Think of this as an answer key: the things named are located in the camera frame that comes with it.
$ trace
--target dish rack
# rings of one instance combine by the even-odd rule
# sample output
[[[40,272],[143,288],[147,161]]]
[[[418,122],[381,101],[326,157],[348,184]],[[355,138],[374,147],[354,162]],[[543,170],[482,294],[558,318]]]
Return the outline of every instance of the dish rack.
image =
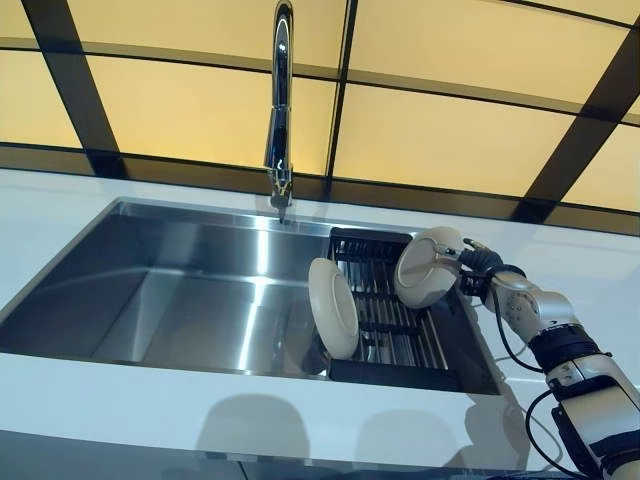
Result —
[[[469,358],[459,358],[460,347],[467,349],[476,339],[470,328],[456,332],[465,324],[468,327],[468,319],[455,291],[420,310],[409,309],[398,299],[395,267],[411,238],[394,232],[332,229],[327,258],[337,263],[351,287],[360,338],[351,359],[330,360],[327,375],[336,381],[497,393],[486,364],[481,382],[469,381],[469,372],[461,371]],[[472,362],[483,363],[479,348],[470,353]]]

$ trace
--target countertop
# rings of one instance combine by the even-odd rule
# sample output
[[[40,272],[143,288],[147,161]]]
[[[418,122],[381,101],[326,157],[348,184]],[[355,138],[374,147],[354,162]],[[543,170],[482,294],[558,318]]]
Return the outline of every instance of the countertop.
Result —
[[[0,170],[0,307],[118,197],[273,215],[259,195]],[[449,225],[566,295],[588,333],[640,385],[640,239],[558,227],[296,200],[290,214],[421,230]],[[178,371],[0,354],[0,430],[225,453],[420,466],[538,469],[522,409],[544,379],[505,359],[475,309],[503,395]],[[521,342],[510,331],[515,351]],[[532,362],[530,353],[523,360]],[[545,401],[541,425],[557,431]],[[558,446],[534,426],[550,456]],[[567,455],[561,463],[572,467]]]

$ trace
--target white dish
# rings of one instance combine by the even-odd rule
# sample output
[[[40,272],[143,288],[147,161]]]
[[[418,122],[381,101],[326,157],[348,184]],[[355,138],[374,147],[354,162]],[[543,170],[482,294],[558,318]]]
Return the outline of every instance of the white dish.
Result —
[[[316,258],[309,267],[309,300],[322,343],[336,359],[350,358],[358,347],[358,313],[338,266]]]
[[[462,237],[450,227],[435,227],[416,235],[405,247],[393,276],[396,294],[410,308],[423,308],[444,296],[458,278],[460,264],[436,251],[464,249]]]

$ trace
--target black frame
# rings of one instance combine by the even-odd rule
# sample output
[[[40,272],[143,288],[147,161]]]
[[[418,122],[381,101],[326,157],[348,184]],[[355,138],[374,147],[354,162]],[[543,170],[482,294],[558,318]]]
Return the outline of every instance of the black frame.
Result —
[[[349,69],[358,0],[345,1],[337,70],[294,65],[294,76],[336,85],[326,174],[296,174],[297,198],[448,213],[640,235],[638,212],[572,205],[561,199],[619,124],[640,127],[628,109],[640,94],[640,17],[633,25],[540,5],[503,0],[590,21],[628,28],[629,33],[585,105],[430,80]],[[135,58],[231,68],[269,74],[262,59],[166,48],[81,42],[66,0],[22,0],[36,36],[0,38],[0,50],[39,51],[74,126],[82,149],[0,142],[0,167],[94,175],[268,194],[264,171],[175,158],[123,153],[118,148],[86,56]],[[524,197],[416,187],[334,176],[345,90],[348,84],[467,98],[574,115],[576,118]]]

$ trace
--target chrome faucet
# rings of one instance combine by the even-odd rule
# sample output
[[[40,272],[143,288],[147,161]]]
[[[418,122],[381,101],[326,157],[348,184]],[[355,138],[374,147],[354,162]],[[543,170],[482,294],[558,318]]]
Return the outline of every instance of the chrome faucet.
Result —
[[[264,166],[271,182],[271,206],[278,209],[280,222],[284,222],[291,204],[293,165],[291,149],[291,83],[292,83],[293,7],[289,0],[276,5],[273,21],[273,99]]]

